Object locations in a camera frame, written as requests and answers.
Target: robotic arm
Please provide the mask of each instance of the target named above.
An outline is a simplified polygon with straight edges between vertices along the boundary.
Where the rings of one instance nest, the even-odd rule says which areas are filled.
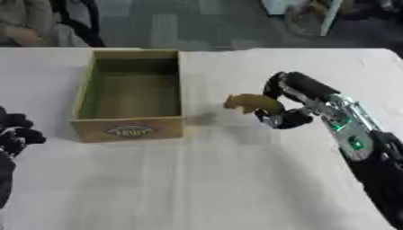
[[[256,111],[257,118],[272,128],[296,128],[320,117],[377,209],[392,226],[403,229],[403,145],[397,137],[383,132],[359,102],[301,73],[271,77],[264,95],[303,104],[276,114]]]

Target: brown toy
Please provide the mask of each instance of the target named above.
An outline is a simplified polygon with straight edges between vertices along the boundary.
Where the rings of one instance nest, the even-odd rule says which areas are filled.
[[[230,95],[224,103],[224,108],[226,109],[234,110],[237,107],[242,107],[244,114],[256,110],[264,110],[271,115],[277,115],[284,110],[284,106],[273,98],[249,93],[240,94],[238,96]]]

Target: table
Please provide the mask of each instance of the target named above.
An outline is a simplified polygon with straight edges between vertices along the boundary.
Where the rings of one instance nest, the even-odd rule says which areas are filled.
[[[67,123],[90,53],[0,49],[1,104],[27,113],[49,137],[17,160],[7,229],[392,229],[318,120],[271,130],[221,103],[230,93],[260,93],[278,71],[301,71],[361,101],[403,137],[403,63],[394,53],[182,53],[185,137],[91,145]]]

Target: green led light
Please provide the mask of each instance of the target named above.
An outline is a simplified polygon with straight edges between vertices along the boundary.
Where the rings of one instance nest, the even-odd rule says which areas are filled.
[[[338,131],[340,128],[342,128],[342,126],[338,124],[332,126],[332,129],[335,131]]]
[[[354,150],[360,150],[364,148],[363,143],[356,136],[349,137],[348,142]]]

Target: robotic hand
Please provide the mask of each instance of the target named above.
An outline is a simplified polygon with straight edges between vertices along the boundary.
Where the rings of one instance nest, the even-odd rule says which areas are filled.
[[[10,197],[13,185],[14,158],[32,144],[42,144],[46,138],[36,130],[24,114],[7,114],[0,107],[0,209]]]
[[[285,110],[275,103],[282,95],[303,107]],[[392,226],[403,230],[403,145],[393,134],[383,132],[358,102],[301,73],[279,73],[266,83],[264,96],[230,96],[224,104],[229,109],[237,106],[244,107],[244,112],[257,109],[260,121],[278,129],[296,128],[312,122],[313,116],[320,117],[377,209]]]

